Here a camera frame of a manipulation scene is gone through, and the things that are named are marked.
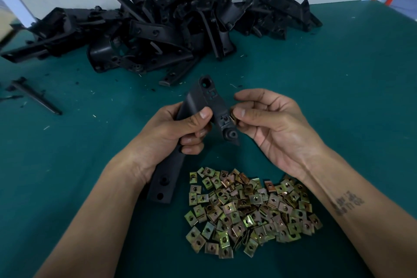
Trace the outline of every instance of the forearm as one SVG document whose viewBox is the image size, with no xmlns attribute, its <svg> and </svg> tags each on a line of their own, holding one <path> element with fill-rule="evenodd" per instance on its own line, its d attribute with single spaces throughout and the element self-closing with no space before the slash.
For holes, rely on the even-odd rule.
<svg viewBox="0 0 417 278">
<path fill-rule="evenodd" d="M 130 168 L 112 159 L 37 278 L 113 277 L 139 193 Z"/>
<path fill-rule="evenodd" d="M 417 221 L 328 150 L 306 163 L 304 184 L 332 214 L 376 277 L 417 270 Z"/>
</svg>

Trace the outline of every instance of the pile of black plastic parts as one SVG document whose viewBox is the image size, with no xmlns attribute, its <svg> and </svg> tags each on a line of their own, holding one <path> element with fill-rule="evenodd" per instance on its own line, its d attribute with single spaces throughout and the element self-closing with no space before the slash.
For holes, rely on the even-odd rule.
<svg viewBox="0 0 417 278">
<path fill-rule="evenodd" d="M 310 31 L 322 25 L 307 0 L 117 1 L 121 6 L 115 10 L 55 8 L 28 29 L 34 41 L 1 56 L 18 63 L 88 44 L 87 57 L 97 73 L 118 67 L 141 75 L 168 69 L 159 84 L 170 86 L 210 51 L 218 60 L 234 53 L 233 29 L 285 40 L 289 26 Z"/>
</svg>

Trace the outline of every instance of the hand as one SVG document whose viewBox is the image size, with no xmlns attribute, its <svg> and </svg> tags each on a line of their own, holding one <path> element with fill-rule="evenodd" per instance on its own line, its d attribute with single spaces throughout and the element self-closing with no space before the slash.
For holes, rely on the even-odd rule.
<svg viewBox="0 0 417 278">
<path fill-rule="evenodd" d="M 278 168 L 303 181 L 309 158 L 326 149 L 297 103 L 266 89 L 237 92 L 233 108 L 238 128 L 255 141 Z"/>
<path fill-rule="evenodd" d="M 156 165 L 162 162 L 180 140 L 184 154 L 199 154 L 204 144 L 204 136 L 210 132 L 209 124 L 213 112 L 204 107 L 200 112 L 181 121 L 174 121 L 182 102 L 165 106 L 148 121 L 114 160 L 132 165 L 130 169 L 144 182 L 151 180 Z"/>
</svg>

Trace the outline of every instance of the teal work table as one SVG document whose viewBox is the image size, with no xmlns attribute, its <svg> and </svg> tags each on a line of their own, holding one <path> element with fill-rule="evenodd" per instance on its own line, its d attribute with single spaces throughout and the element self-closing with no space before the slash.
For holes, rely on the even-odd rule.
<svg viewBox="0 0 417 278">
<path fill-rule="evenodd" d="M 96 74 L 78 49 L 62 58 L 14 65 L 1 60 L 0 96 L 24 76 L 62 109 L 56 116 L 29 98 L 0 103 L 0 276 L 31 277 L 50 253 L 109 159 L 165 104 L 184 99 L 210 74 L 229 105 L 240 89 L 263 87 L 294 98 L 311 125 L 378 189 L 417 217 L 417 23 L 378 2 L 313 5 L 324 26 L 289 30 L 287 41 L 232 33 L 237 53 L 208 55 L 171 88 L 163 71 L 140 77 L 118 69 Z M 8 48 L 23 44 L 19 34 Z M 195 254 L 185 235 L 188 172 L 236 167 L 278 182 L 275 168 L 253 142 L 222 143 L 215 133 L 186 160 L 170 205 L 139 201 L 117 277 L 369 277 L 369 270 L 316 199 L 324 223 L 316 235 L 289 244 L 268 242 L 254 258 Z M 387 214 L 387 222 L 394 222 Z"/>
</svg>

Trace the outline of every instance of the tattoo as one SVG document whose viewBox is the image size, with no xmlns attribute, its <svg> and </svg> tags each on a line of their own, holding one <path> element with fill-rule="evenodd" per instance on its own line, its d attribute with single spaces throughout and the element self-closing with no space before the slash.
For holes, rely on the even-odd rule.
<svg viewBox="0 0 417 278">
<path fill-rule="evenodd" d="M 336 198 L 336 203 L 332 202 L 331 205 L 333 206 L 337 215 L 343 215 L 350 210 L 353 210 L 355 206 L 360 206 L 364 203 L 365 202 L 361 198 L 351 193 L 350 191 L 347 191 L 343 194 L 342 197 Z"/>
</svg>

